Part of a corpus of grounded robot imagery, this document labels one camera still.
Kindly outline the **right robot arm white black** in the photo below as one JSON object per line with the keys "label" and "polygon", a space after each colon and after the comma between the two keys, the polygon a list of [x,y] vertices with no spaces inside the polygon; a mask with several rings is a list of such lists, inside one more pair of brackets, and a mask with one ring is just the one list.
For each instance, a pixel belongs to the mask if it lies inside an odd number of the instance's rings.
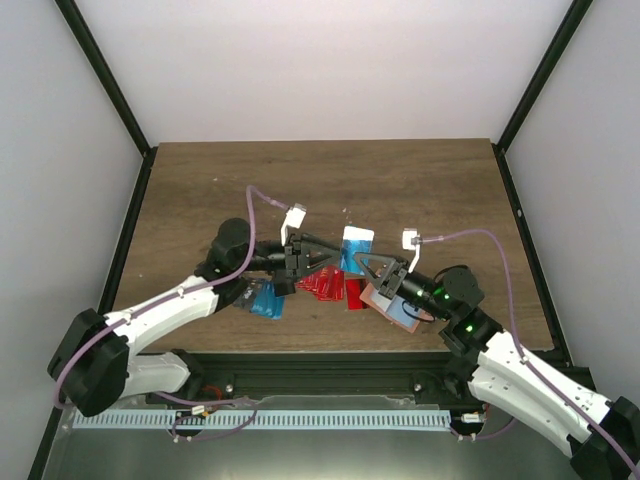
{"label": "right robot arm white black", "polygon": [[589,389],[524,348],[481,309],[484,293],[467,266],[430,278],[402,257],[358,252],[354,261],[383,297],[445,321],[451,400],[474,397],[509,414],[553,443],[582,479],[639,476],[638,407]]}

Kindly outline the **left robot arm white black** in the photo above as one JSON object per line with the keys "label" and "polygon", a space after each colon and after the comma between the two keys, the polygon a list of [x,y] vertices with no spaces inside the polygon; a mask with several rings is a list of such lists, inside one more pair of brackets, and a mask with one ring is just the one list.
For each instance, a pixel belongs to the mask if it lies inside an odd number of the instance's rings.
{"label": "left robot arm white black", "polygon": [[196,402],[205,382],[198,361],[179,349],[146,355],[146,347],[232,305],[249,287],[246,272],[270,275],[276,294],[285,296],[294,293],[300,280],[340,260],[339,246],[314,235],[291,233],[284,241],[257,241],[253,231],[244,219],[228,219],[206,259],[177,286],[121,311],[80,312],[47,368],[56,382],[54,398],[65,398],[86,417],[138,395]]}

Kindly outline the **single blue card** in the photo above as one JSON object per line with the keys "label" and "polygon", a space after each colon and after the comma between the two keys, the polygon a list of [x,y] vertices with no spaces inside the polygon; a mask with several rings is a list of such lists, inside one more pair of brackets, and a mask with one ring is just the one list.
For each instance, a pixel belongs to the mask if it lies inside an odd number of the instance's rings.
{"label": "single blue card", "polygon": [[373,230],[352,225],[344,227],[339,268],[349,274],[364,275],[355,260],[356,253],[370,253],[375,233]]}

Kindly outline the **pink leather card holder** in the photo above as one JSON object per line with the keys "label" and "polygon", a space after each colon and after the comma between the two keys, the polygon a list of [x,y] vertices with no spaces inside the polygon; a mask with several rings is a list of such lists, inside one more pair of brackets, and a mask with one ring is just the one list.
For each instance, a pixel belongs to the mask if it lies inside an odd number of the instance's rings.
{"label": "pink leather card holder", "polygon": [[381,313],[393,325],[413,334],[421,324],[430,324],[434,318],[424,310],[409,305],[399,296],[392,300],[382,296],[368,284],[360,294],[360,300]]}

